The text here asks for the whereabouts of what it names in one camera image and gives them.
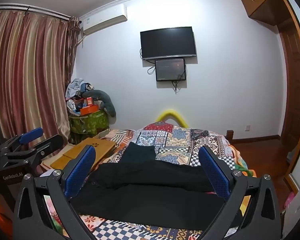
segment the bed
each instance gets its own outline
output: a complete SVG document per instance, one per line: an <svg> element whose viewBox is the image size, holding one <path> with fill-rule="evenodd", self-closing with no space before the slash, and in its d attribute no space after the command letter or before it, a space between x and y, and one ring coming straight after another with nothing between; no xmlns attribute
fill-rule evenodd
<svg viewBox="0 0 300 240"><path fill-rule="evenodd" d="M207 145L231 169L239 169L246 176L255 176L255 172L248 170L244 160L240 157L240 153L229 144L223 135L208 130L188 129L165 122L156 122L136 131L108 129L98 134L97 138L116 142L114 154L102 160L101 163L117 163L127 145L134 142L137 145L154 146L156 160L198 166L200 165L198 150L200 147ZM245 212L248 201L249 197L245 197L240 208L242 213ZM49 197L46 197L46 202L50 215L60 225L62 233L66 235ZM193 203L188 205L189 208L195 208ZM202 233L202 231L196 230L162 228L112 221L90 215L80 215L80 217L96 239L100 240L195 240ZM227 236L235 231L236 228L229 229Z"/></svg>

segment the pink object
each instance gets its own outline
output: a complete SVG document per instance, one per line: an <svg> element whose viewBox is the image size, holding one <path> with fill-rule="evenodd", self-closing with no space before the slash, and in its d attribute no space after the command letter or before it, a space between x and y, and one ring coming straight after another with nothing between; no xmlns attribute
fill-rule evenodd
<svg viewBox="0 0 300 240"><path fill-rule="evenodd" d="M284 208L287 208L290 204L290 202L292 201L292 199L295 197L295 194L293 192L290 192L287 200L284 203Z"/></svg>

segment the air conditioner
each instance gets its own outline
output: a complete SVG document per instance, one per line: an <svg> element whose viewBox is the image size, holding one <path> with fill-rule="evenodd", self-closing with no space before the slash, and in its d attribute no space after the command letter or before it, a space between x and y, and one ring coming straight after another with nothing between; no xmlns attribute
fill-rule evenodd
<svg viewBox="0 0 300 240"><path fill-rule="evenodd" d="M124 4L119 4L85 18L83 20L83 32L85 35L89 35L127 20L127 8Z"/></svg>

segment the blue textured pad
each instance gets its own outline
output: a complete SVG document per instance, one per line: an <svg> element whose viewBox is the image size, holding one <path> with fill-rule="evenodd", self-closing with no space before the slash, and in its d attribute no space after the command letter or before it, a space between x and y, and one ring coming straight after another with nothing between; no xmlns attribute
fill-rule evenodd
<svg viewBox="0 0 300 240"><path fill-rule="evenodd" d="M66 179L65 196L67 199L75 197L78 194L95 159L96 151L94 147L90 146Z"/></svg>
<svg viewBox="0 0 300 240"><path fill-rule="evenodd" d="M26 144L32 142L33 140L40 138L42 135L43 135L43 130L41 127L38 127L36 129L33 129L30 132L21 135L19 139L19 143Z"/></svg>
<svg viewBox="0 0 300 240"><path fill-rule="evenodd" d="M227 200L230 196L229 181L204 147L199 150L199 162L216 194Z"/></svg>

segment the silver screw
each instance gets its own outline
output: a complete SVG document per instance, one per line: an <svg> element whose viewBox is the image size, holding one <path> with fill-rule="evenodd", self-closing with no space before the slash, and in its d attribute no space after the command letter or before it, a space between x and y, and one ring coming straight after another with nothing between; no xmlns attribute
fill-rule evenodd
<svg viewBox="0 0 300 240"><path fill-rule="evenodd" d="M237 177L240 177L240 176L242 175L242 172L239 171L239 170L234 170L234 171L233 171L233 174L234 174L235 176L237 176Z"/></svg>
<svg viewBox="0 0 300 240"><path fill-rule="evenodd" d="M263 177L264 177L266 180L270 180L270 179L271 179L271 177L270 177L269 174L265 174L265 175L263 175Z"/></svg>
<svg viewBox="0 0 300 240"><path fill-rule="evenodd" d="M26 175L24 175L24 179L30 179L30 177L31 177L31 174L30 173L27 173Z"/></svg>
<svg viewBox="0 0 300 240"><path fill-rule="evenodd" d="M61 174L61 170L54 170L52 174L53 174L53 176L57 177Z"/></svg>

